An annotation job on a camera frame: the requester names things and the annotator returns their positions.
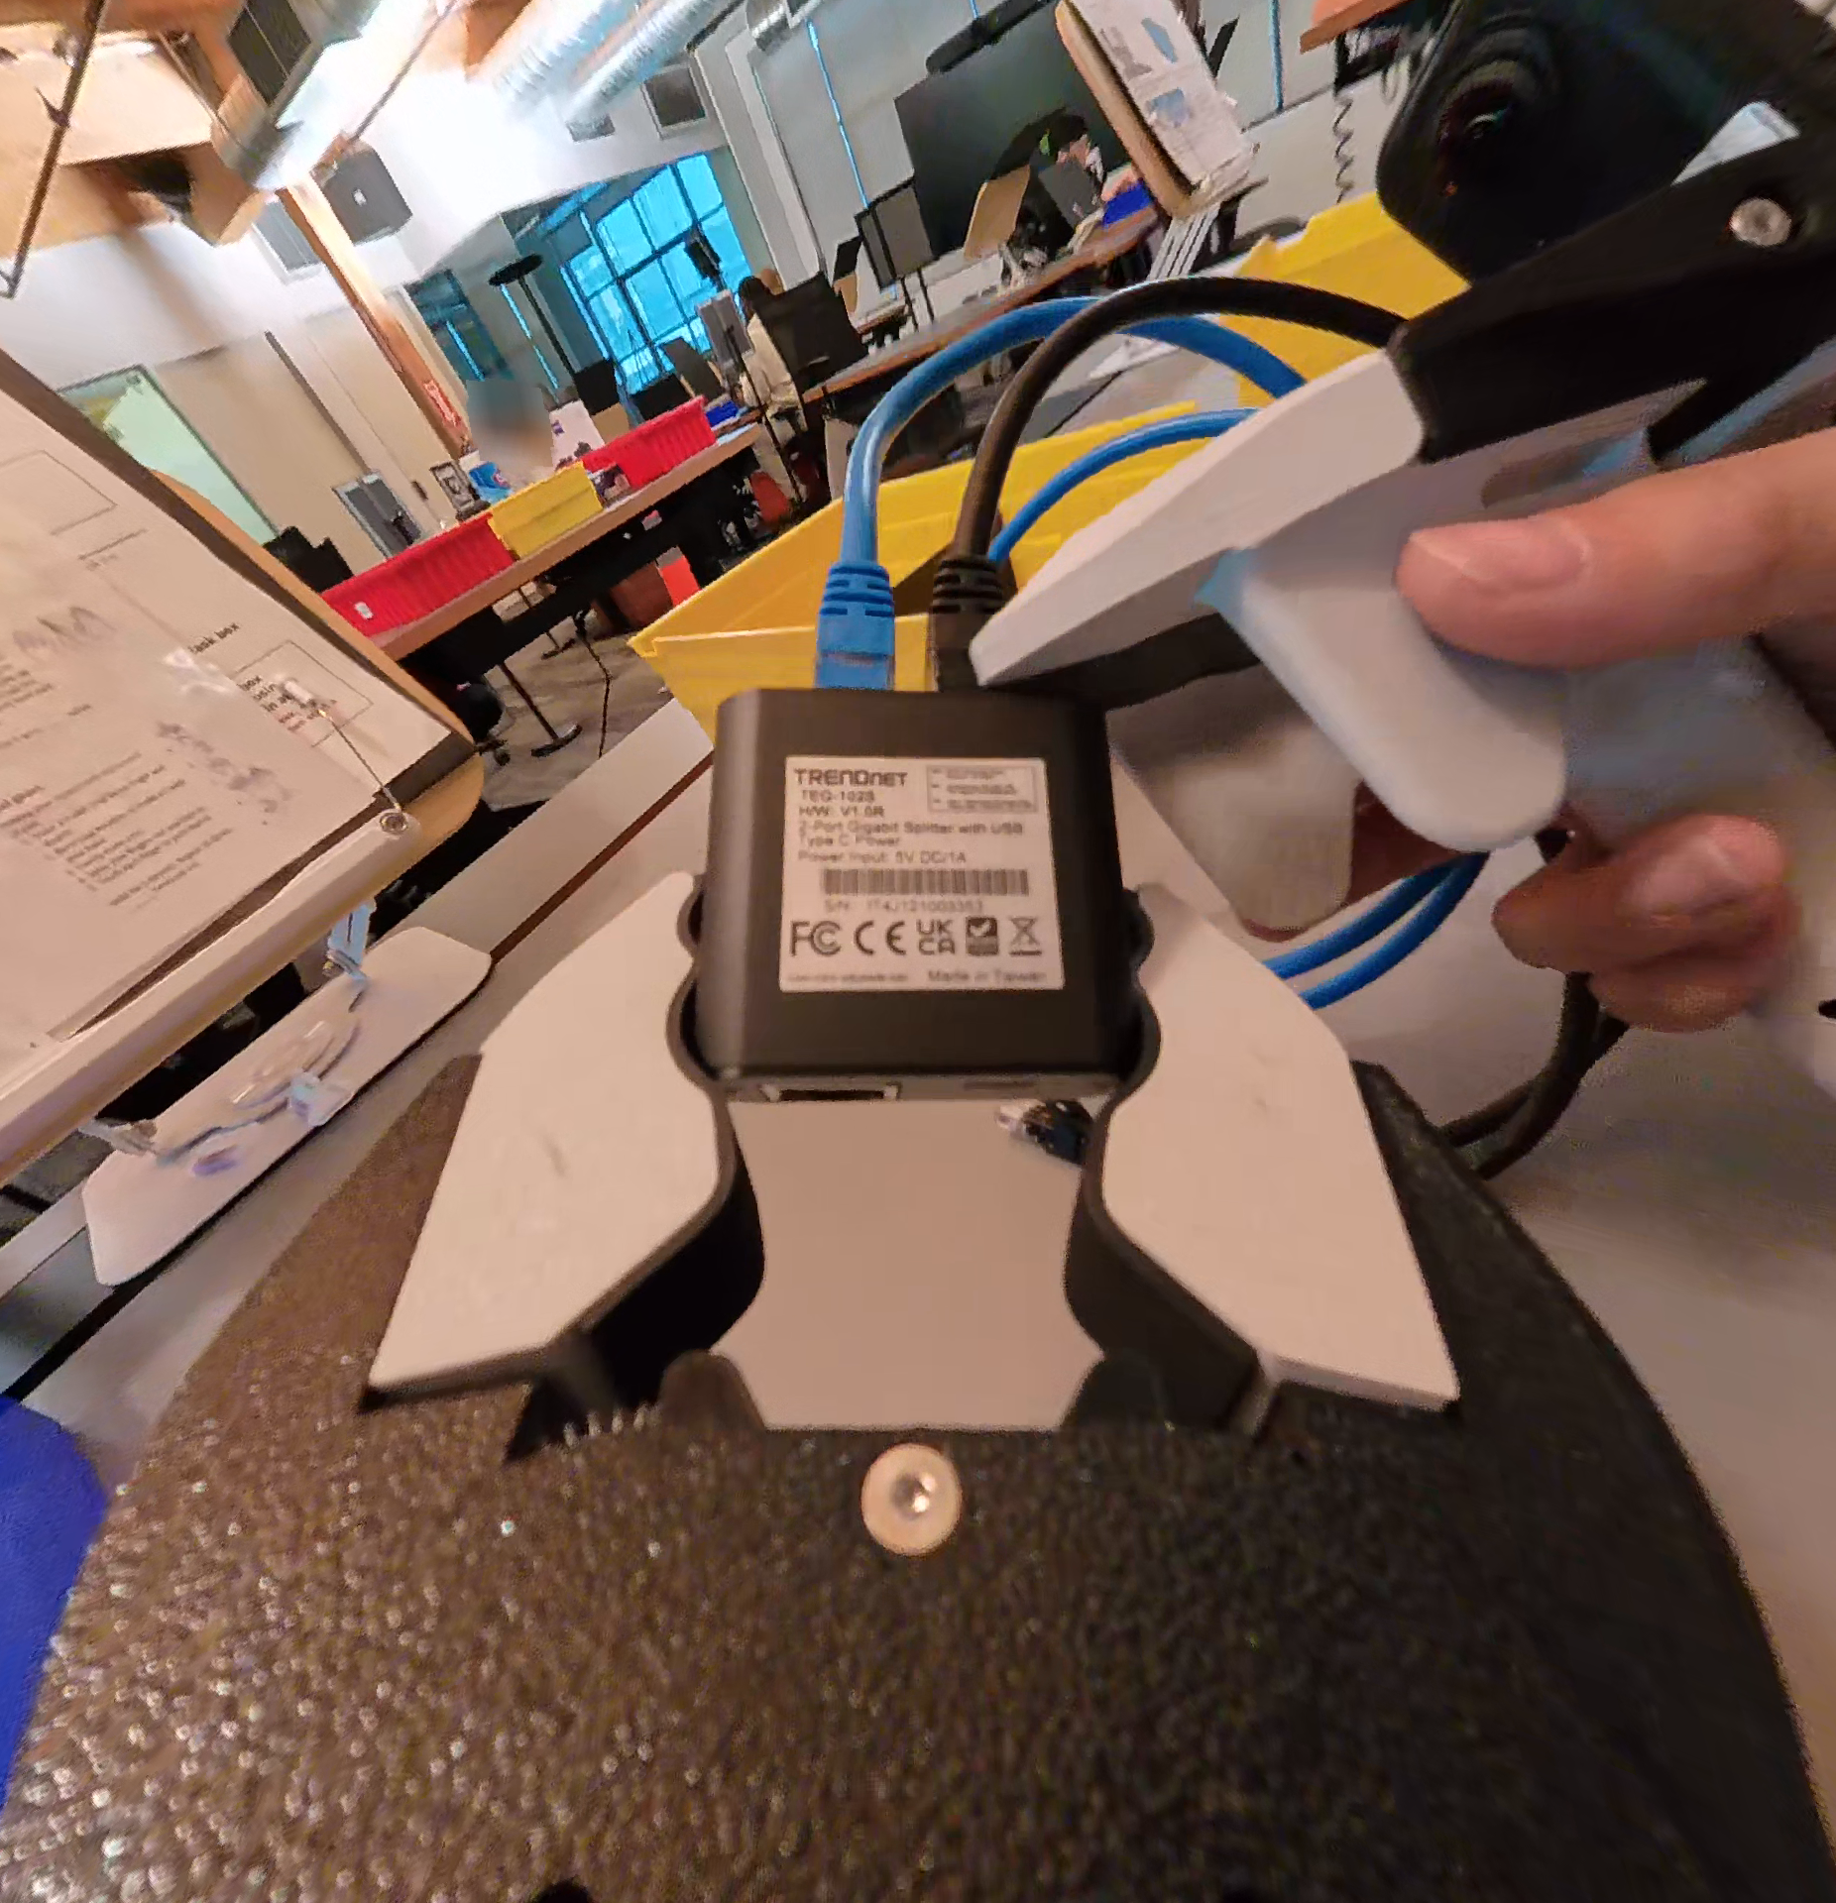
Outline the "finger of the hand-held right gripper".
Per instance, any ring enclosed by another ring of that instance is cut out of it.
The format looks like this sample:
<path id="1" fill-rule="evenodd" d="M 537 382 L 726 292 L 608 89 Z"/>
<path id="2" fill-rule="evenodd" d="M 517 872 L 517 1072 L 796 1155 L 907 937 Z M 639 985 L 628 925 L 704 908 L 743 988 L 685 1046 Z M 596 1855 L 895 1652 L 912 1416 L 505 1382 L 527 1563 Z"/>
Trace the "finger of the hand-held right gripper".
<path id="1" fill-rule="evenodd" d="M 1137 706 L 1132 780 L 1247 929 L 1292 938 L 1349 904 L 1361 777 L 1265 668 Z"/>
<path id="2" fill-rule="evenodd" d="M 1509 520 L 1640 468 L 1662 393 L 1432 460 L 1388 354 L 1286 394 L 1078 533 L 969 645 L 980 686 L 1118 661 L 1215 614 L 1411 834 L 1498 849 L 1578 790 L 1561 672 L 1440 641 L 1396 587 L 1426 527 Z"/>

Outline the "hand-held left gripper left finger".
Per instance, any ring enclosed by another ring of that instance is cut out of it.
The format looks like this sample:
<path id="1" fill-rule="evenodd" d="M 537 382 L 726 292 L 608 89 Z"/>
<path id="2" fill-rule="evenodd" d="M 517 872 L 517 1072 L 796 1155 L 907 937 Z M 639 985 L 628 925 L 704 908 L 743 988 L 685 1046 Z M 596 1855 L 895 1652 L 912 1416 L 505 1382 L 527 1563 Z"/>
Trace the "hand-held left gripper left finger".
<path id="1" fill-rule="evenodd" d="M 658 1397 L 763 1284 L 731 1115 L 684 1046 L 694 879 L 555 962 L 481 1046 L 367 1386 Z"/>

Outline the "black network splitter box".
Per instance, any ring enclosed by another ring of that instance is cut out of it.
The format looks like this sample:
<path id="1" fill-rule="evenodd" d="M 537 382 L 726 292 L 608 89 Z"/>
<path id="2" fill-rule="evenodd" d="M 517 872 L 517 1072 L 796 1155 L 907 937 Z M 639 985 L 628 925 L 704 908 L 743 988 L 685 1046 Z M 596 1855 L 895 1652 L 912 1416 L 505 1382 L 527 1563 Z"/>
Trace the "black network splitter box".
<path id="1" fill-rule="evenodd" d="M 1148 947 L 1102 715 L 755 687 L 715 723 L 692 1054 L 743 1100 L 1087 1098 Z"/>

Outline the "yellow plastic bin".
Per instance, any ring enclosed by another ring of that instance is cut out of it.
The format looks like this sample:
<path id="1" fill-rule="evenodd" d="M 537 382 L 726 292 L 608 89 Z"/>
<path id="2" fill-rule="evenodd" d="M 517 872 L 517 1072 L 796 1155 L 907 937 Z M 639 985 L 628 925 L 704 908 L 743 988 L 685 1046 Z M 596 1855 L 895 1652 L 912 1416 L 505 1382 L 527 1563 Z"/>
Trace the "yellow plastic bin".
<path id="1" fill-rule="evenodd" d="M 1043 492 L 1054 500 L 1025 520 L 1025 535 L 1009 547 L 1014 582 L 1033 579 L 1069 536 L 1200 452 L 1226 418 L 1226 410 L 1173 403 L 1025 443 L 1000 492 L 1000 521 Z M 967 474 L 961 460 L 880 487 L 880 560 L 895 597 L 893 681 L 905 692 L 929 687 L 930 574 L 949 547 Z M 821 587 L 837 547 L 838 508 L 831 505 L 668 610 L 631 649 L 704 732 L 715 732 L 718 704 L 739 692 L 810 686 Z"/>
<path id="2" fill-rule="evenodd" d="M 1467 280 L 1396 224 L 1374 196 L 1339 203 L 1296 232 L 1255 233 L 1255 243 L 1237 260 L 1237 278 L 1322 287 L 1369 300 L 1401 319 L 1413 319 L 1467 287 Z M 1306 379 L 1365 352 L 1352 341 L 1282 321 L 1222 323 Z"/>

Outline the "grey desk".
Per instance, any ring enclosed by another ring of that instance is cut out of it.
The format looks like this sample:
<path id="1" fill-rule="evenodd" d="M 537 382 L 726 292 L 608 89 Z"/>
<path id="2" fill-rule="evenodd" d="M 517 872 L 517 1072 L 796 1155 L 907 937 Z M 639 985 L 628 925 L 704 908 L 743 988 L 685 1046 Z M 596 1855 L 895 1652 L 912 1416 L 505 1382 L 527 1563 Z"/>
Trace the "grey desk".
<path id="1" fill-rule="evenodd" d="M 0 1391 L 120 1482 L 274 1255 L 450 1060 L 704 854 L 705 736 L 663 706 L 411 916 L 492 957 L 468 1006 L 161 1274 L 95 1284 L 65 1194 L 0 1250 Z M 819 1423 L 1049 1423 L 1093 1360 L 1072 1172 L 939 1103 L 734 1111 L 766 1272 L 731 1355 Z M 1783 1659 L 1836 1843 L 1836 1106 L 1746 1026 L 1627 1037 L 1498 1192 L 1666 1410 Z"/>

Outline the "person's right hand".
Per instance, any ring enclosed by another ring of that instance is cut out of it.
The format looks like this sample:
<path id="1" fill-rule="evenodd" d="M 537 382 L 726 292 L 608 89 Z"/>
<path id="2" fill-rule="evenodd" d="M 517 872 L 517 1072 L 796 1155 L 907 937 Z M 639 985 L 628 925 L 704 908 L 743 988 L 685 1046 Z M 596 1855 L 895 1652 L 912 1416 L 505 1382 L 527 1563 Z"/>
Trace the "person's right hand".
<path id="1" fill-rule="evenodd" d="M 1398 560 L 1432 634 L 1483 657 L 1579 671 L 1759 638 L 1836 748 L 1836 424 L 1627 482 L 1584 505 L 1436 527 Z M 1532 967 L 1584 978 L 1654 1034 L 1746 1012 L 1793 937 L 1787 852 L 1762 822 L 1686 814 L 1564 843 L 1492 922 Z"/>

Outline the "white stand base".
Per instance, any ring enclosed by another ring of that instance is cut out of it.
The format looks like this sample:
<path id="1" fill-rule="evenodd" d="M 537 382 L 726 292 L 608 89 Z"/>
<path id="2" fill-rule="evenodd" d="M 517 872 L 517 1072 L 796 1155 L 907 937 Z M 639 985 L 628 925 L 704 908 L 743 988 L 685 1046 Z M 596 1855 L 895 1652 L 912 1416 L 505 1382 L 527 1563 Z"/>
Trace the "white stand base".
<path id="1" fill-rule="evenodd" d="M 161 1268 L 461 1009 L 490 970 L 488 952 L 426 929 L 384 938 L 120 1136 L 81 1186 L 95 1284 L 110 1291 Z"/>

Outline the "tilted document board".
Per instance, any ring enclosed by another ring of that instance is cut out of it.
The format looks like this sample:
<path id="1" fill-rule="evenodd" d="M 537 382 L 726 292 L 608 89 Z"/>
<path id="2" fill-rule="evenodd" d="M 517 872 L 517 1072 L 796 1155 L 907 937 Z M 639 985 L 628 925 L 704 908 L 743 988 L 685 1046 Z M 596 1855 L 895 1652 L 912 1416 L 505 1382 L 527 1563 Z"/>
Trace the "tilted document board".
<path id="1" fill-rule="evenodd" d="M 1198 8 L 1059 2 L 1055 30 L 1125 160 L 1169 217 L 1226 203 L 1253 181 L 1257 144 L 1213 74 Z"/>
<path id="2" fill-rule="evenodd" d="M 0 355 L 35 388 L 53 393 L 2 350 Z M 141 462 L 136 465 L 164 480 L 200 518 L 227 530 L 234 543 L 253 557 L 268 582 L 289 591 L 380 672 L 407 686 L 416 701 L 446 716 L 448 724 L 463 734 L 470 748 L 453 772 L 408 799 L 387 798 L 382 807 L 369 812 L 356 832 L 335 840 L 313 864 L 304 864 L 297 875 L 242 908 L 215 931 L 215 937 L 195 942 L 185 957 L 171 961 L 151 982 L 129 993 L 93 1026 L 56 1041 L 38 1064 L 2 1080 L 0 1188 L 143 1079 L 220 1012 L 286 965 L 290 957 L 308 949 L 342 916 L 416 864 L 439 840 L 466 824 L 481 798 L 479 748 L 431 692 L 220 510 L 182 482 L 167 480 Z"/>

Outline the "black monitor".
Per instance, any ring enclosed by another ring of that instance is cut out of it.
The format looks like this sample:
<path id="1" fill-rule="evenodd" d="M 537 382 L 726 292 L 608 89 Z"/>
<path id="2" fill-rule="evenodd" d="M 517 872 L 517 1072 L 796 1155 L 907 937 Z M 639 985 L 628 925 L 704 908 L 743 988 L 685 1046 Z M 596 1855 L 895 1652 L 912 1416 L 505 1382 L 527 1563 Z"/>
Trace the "black monitor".
<path id="1" fill-rule="evenodd" d="M 1050 152 L 1082 131 L 1106 166 L 1121 161 L 1121 144 L 1055 30 L 1055 3 L 1003 16 L 992 11 L 939 40 L 925 78 L 895 96 L 895 118 L 939 256 L 965 243 L 980 188 L 1025 166 L 1047 133 L 1059 131 Z"/>

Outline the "red storage bin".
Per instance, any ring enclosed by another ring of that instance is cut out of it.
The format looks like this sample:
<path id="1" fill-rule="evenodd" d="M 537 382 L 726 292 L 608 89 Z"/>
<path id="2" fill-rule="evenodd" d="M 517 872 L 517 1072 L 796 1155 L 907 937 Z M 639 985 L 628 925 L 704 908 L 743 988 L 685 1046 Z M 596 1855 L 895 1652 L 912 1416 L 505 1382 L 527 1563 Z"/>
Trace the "red storage bin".
<path id="1" fill-rule="evenodd" d="M 475 516 L 324 587 L 320 599 L 367 638 L 382 638 L 448 607 L 509 567 L 513 555 L 492 518 Z"/>
<path id="2" fill-rule="evenodd" d="M 621 474 L 628 484 L 644 487 L 713 449 L 715 427 L 708 422 L 708 403 L 692 398 L 600 443 L 578 460 L 591 476 Z"/>

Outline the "wooden table with black legs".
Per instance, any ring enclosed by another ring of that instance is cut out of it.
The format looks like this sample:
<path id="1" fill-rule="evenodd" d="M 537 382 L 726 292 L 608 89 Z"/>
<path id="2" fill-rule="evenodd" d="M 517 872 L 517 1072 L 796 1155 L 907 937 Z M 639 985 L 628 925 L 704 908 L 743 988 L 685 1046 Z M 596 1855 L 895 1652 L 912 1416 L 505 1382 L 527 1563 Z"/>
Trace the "wooden table with black legs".
<path id="1" fill-rule="evenodd" d="M 759 436 L 754 425 L 734 430 L 713 449 L 692 453 L 658 480 L 578 520 L 532 555 L 513 559 L 501 574 L 471 582 L 463 597 L 389 631 L 377 641 L 380 650 L 431 687 L 501 676 L 542 732 L 535 755 L 568 746 L 580 736 L 580 724 L 555 724 L 516 674 L 513 659 L 571 625 L 574 647 L 598 661 L 585 618 L 596 612 L 606 638 L 612 638 L 608 607 L 631 574 L 678 555 L 692 582 L 704 586 L 754 553 L 759 533 L 748 508 L 749 480 L 761 469 Z"/>

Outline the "large paned window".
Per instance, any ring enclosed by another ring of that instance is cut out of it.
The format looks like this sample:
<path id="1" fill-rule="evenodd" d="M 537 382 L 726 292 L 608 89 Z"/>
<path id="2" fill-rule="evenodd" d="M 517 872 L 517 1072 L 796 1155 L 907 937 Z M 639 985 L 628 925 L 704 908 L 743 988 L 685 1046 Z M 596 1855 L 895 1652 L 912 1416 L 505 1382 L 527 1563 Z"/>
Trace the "large paned window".
<path id="1" fill-rule="evenodd" d="M 542 235 L 628 388 L 671 371 L 667 344 L 713 350 L 700 310 L 748 278 L 748 251 L 708 155 L 566 196 Z"/>

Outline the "small yellow storage bin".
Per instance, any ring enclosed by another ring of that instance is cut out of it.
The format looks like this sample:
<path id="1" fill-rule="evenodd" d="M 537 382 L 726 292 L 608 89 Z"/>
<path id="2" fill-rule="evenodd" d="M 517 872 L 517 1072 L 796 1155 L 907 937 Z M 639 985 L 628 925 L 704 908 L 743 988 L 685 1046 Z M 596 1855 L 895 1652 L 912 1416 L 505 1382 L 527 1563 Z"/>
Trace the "small yellow storage bin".
<path id="1" fill-rule="evenodd" d="M 600 508 L 591 474 L 574 460 L 492 505 L 488 521 L 502 547 L 525 560 L 596 520 Z"/>

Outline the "grey door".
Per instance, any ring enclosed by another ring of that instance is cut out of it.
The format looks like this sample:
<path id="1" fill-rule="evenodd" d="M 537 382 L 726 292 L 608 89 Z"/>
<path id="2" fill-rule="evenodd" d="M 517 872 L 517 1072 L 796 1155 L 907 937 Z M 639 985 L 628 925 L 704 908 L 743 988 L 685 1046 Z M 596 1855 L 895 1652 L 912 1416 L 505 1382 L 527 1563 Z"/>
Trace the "grey door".
<path id="1" fill-rule="evenodd" d="M 402 555 L 426 536 L 396 488 L 375 472 L 339 482 L 335 497 L 352 516 L 357 530 L 369 536 L 380 559 Z"/>

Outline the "silver air duct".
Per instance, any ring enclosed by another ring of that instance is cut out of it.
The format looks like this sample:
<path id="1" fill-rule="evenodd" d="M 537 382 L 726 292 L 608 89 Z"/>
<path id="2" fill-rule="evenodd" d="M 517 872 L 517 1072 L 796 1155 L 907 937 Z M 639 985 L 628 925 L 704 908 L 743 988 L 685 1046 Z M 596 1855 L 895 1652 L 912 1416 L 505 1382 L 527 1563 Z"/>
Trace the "silver air duct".
<path id="1" fill-rule="evenodd" d="M 527 2 L 471 68 L 516 106 L 560 98 L 596 106 L 678 63 L 716 23 L 740 15 L 772 47 L 819 2 Z"/>

